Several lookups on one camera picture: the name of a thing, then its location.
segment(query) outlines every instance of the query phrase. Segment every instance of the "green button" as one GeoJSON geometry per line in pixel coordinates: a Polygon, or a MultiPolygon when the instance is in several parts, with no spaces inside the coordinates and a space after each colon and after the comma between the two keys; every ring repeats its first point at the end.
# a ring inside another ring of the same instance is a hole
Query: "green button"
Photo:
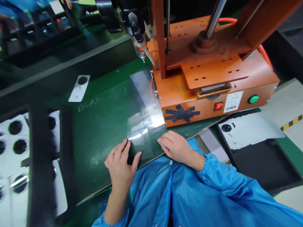
{"type": "Polygon", "coordinates": [[[256,101],[258,101],[258,99],[259,99],[259,96],[254,95],[249,98],[248,103],[255,103],[256,101]]]}

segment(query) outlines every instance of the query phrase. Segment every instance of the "human hand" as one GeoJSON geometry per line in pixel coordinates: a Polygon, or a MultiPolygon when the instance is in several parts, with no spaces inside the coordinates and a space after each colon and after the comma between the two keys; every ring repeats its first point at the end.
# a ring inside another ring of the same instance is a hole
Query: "human hand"
{"type": "Polygon", "coordinates": [[[110,171],[112,193],[121,198],[126,197],[128,194],[138,168],[140,156],[142,154],[142,151],[138,152],[135,155],[133,164],[128,165],[127,159],[129,148],[130,141],[125,139],[122,143],[114,147],[104,162],[105,166],[110,171]]]}
{"type": "Polygon", "coordinates": [[[73,7],[73,4],[71,3],[70,0],[61,0],[62,4],[64,4],[64,2],[66,2],[68,8],[71,10],[73,7]]]}
{"type": "Polygon", "coordinates": [[[184,163],[198,172],[203,170],[204,156],[193,150],[183,136],[174,131],[168,131],[157,141],[169,158],[184,163]]]}

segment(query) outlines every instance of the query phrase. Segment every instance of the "green workbench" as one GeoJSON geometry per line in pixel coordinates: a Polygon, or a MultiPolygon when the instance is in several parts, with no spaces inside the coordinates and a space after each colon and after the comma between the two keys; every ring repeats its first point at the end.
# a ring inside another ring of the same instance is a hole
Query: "green workbench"
{"type": "MultiPolygon", "coordinates": [[[[138,59],[89,81],[82,102],[68,102],[70,93],[48,102],[49,107],[63,104],[73,110],[74,166],[79,202],[111,184],[104,161],[113,147],[128,137],[129,119],[138,116],[136,121],[140,122],[140,113],[144,111],[130,76],[148,66],[149,61],[144,64],[138,59]]],[[[173,130],[190,138],[220,119],[192,122],[173,130]]],[[[149,129],[141,143],[132,146],[130,157],[142,150],[139,163],[142,166],[161,155],[163,151],[157,139],[167,131],[164,124],[149,129]]]]}

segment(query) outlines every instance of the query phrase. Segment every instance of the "finger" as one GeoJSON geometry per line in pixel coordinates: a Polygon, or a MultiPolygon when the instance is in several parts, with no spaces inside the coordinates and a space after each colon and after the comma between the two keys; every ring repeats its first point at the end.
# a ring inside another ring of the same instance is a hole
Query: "finger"
{"type": "Polygon", "coordinates": [[[67,3],[68,8],[71,10],[72,7],[73,7],[71,1],[70,0],[66,0],[66,3],[67,3]]]}
{"type": "Polygon", "coordinates": [[[127,139],[124,139],[122,143],[120,143],[115,151],[115,155],[114,155],[114,162],[118,163],[120,161],[121,158],[121,153],[123,151],[123,148],[125,147],[127,143],[127,139]]]}
{"type": "Polygon", "coordinates": [[[174,132],[174,131],[172,131],[172,130],[169,130],[168,133],[169,133],[169,134],[172,134],[172,135],[175,136],[175,137],[183,137],[183,136],[181,136],[180,134],[178,134],[178,133],[176,133],[176,132],[174,132]]]}
{"type": "Polygon", "coordinates": [[[130,140],[127,142],[126,147],[124,148],[122,154],[121,154],[121,158],[120,161],[122,161],[123,163],[127,164],[127,159],[128,159],[128,152],[129,152],[129,148],[130,148],[131,142],[130,140]]]}
{"type": "Polygon", "coordinates": [[[135,157],[134,157],[134,160],[133,160],[133,163],[132,163],[132,172],[136,172],[137,169],[138,169],[138,164],[139,164],[139,160],[140,160],[140,157],[141,157],[141,154],[142,154],[142,151],[139,151],[135,157]]]}
{"type": "Polygon", "coordinates": [[[108,154],[107,158],[110,158],[110,160],[114,160],[114,154],[115,154],[115,151],[117,150],[117,147],[120,145],[121,143],[119,143],[117,146],[115,146],[111,152],[108,154]]]}
{"type": "Polygon", "coordinates": [[[160,137],[158,140],[158,143],[162,143],[165,147],[167,147],[169,150],[172,149],[174,144],[167,138],[160,137]]]}
{"type": "Polygon", "coordinates": [[[169,149],[166,146],[164,146],[162,143],[159,143],[159,144],[160,144],[162,150],[166,153],[166,155],[170,157],[169,149]]]}
{"type": "Polygon", "coordinates": [[[174,142],[176,140],[176,137],[173,134],[169,133],[169,132],[164,133],[162,135],[162,137],[169,139],[171,142],[174,142]]]}
{"type": "Polygon", "coordinates": [[[108,168],[108,158],[105,160],[104,164],[105,164],[105,167],[108,168]]]}

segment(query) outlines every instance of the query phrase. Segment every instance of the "barcode sticker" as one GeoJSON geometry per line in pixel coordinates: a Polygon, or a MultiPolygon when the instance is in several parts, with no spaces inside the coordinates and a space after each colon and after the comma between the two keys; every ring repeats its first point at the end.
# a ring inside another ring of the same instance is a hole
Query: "barcode sticker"
{"type": "Polygon", "coordinates": [[[224,113],[237,110],[239,108],[241,98],[244,91],[228,94],[226,97],[224,113]]]}

